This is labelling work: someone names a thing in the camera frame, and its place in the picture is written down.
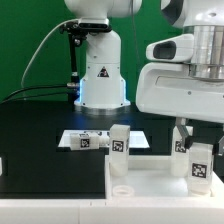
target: black tabletop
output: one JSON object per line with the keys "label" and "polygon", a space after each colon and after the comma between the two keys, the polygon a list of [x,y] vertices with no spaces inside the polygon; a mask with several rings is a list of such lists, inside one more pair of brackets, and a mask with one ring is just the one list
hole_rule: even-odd
{"label": "black tabletop", "polygon": [[[109,130],[127,124],[144,131],[150,148],[130,149],[133,155],[170,155],[172,117],[129,113],[97,117],[74,112],[67,102],[19,101],[0,106],[0,198],[105,198],[104,157],[107,150],[58,150],[64,130]],[[198,142],[215,143],[222,125],[190,121]],[[224,159],[215,171],[224,176]]]}

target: green backdrop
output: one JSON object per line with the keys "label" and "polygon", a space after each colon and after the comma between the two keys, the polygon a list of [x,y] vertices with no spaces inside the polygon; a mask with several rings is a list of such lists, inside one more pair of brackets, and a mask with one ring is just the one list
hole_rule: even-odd
{"label": "green backdrop", "polygon": [[[63,0],[1,0],[0,2],[0,100],[20,88],[23,72],[34,51],[57,24],[73,19]],[[111,19],[122,40],[121,74],[127,81],[127,98],[135,101],[140,69],[148,63],[148,44],[180,34],[160,14],[160,0],[143,0],[135,16],[140,65],[137,63],[132,20]],[[85,73],[85,47],[78,50],[81,75]],[[29,70],[25,86],[67,83],[70,80],[67,35],[55,32]],[[54,96],[43,99],[65,100]]]}

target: robot logo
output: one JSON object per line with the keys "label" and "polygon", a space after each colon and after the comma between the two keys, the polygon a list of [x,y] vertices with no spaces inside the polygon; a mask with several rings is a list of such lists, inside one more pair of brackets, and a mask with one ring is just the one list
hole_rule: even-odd
{"label": "robot logo", "polygon": [[97,77],[109,78],[109,74],[107,72],[107,69],[105,67],[103,67]]}

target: white block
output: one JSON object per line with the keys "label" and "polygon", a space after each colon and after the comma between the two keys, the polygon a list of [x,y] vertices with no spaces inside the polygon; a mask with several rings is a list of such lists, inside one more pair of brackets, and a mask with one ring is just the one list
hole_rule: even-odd
{"label": "white block", "polygon": [[[193,135],[193,127],[186,126],[190,136]],[[186,177],[188,174],[189,150],[181,147],[182,137],[178,128],[173,129],[171,174],[175,177]]]}
{"label": "white block", "polygon": [[113,125],[110,129],[110,171],[114,176],[128,172],[130,126]]}
{"label": "white block", "polygon": [[213,173],[213,146],[194,143],[189,153],[189,195],[208,195],[211,192]]}
{"label": "white block", "polygon": [[70,134],[71,150],[99,149],[99,135],[97,133]]}

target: white paper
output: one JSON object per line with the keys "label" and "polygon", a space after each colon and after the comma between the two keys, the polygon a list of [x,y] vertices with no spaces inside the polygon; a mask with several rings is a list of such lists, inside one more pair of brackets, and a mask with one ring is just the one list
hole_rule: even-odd
{"label": "white paper", "polygon": [[[64,133],[62,135],[61,141],[58,145],[58,147],[70,147],[70,134],[71,133],[77,133],[77,134],[83,134],[85,132],[97,132],[98,134],[102,136],[107,136],[109,134],[109,131],[101,131],[101,130],[64,130]],[[147,139],[145,137],[145,134],[143,131],[131,131],[130,132],[130,148],[149,148],[149,144],[147,142]]]}

